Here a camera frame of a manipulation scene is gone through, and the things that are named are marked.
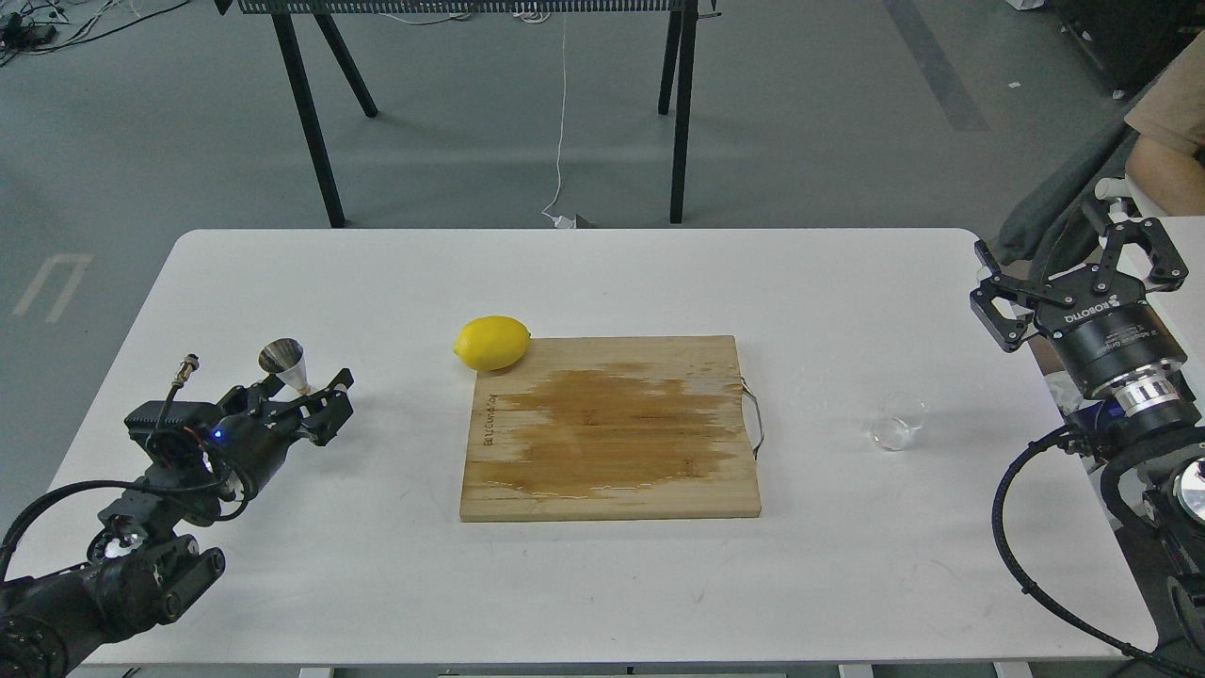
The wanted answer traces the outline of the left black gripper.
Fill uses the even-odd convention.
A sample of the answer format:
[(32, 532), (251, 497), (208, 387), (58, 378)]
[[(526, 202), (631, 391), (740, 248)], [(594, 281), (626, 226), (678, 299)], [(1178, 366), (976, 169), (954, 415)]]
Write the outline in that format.
[(148, 484), (205, 491), (233, 501), (258, 496), (283, 467), (296, 441), (327, 446), (349, 415), (352, 370), (292, 402), (272, 399), (282, 381), (235, 385), (218, 403), (146, 402), (124, 419), (130, 440), (146, 452)]

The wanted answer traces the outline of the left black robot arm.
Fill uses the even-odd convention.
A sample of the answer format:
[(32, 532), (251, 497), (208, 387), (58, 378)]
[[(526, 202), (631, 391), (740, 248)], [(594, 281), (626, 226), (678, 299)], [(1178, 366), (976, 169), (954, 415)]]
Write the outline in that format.
[(65, 677), (93, 652), (178, 621), (227, 570), (218, 548), (202, 549), (181, 523), (207, 527), (241, 515), (300, 441), (327, 446), (352, 415), (341, 369), (323, 389), (280, 402), (281, 375), (233, 387), (218, 402), (182, 402), (186, 373), (167, 397), (139, 405), (127, 432), (149, 459), (135, 481), (80, 481), (45, 493), (2, 538), (8, 567), (34, 521), (63, 499), (92, 490), (120, 497), (86, 561), (43, 576), (2, 579), (2, 674)]

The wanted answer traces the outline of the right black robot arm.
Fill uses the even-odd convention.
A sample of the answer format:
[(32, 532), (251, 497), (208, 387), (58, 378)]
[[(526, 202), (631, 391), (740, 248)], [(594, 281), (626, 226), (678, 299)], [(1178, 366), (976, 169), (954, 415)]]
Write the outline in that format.
[(1157, 541), (1171, 559), (1166, 596), (1181, 636), (1203, 649), (1203, 412), (1181, 373), (1186, 350), (1152, 305), (1150, 291), (1175, 291), (1189, 270), (1157, 218), (1113, 218), (1103, 226), (1097, 263), (1030, 281), (1003, 272), (989, 244), (975, 253), (984, 278), (972, 309), (1003, 350), (1040, 336), (1089, 403), (1062, 428), (1029, 443), (1009, 464), (991, 501), (991, 533), (1004, 566), (1030, 596), (1068, 625), (1166, 676), (1203, 670), (1142, 652), (1059, 605), (1021, 567), (1005, 533), (1006, 497), (1029, 460), (1058, 447), (1099, 467), (1099, 494), (1124, 527)]

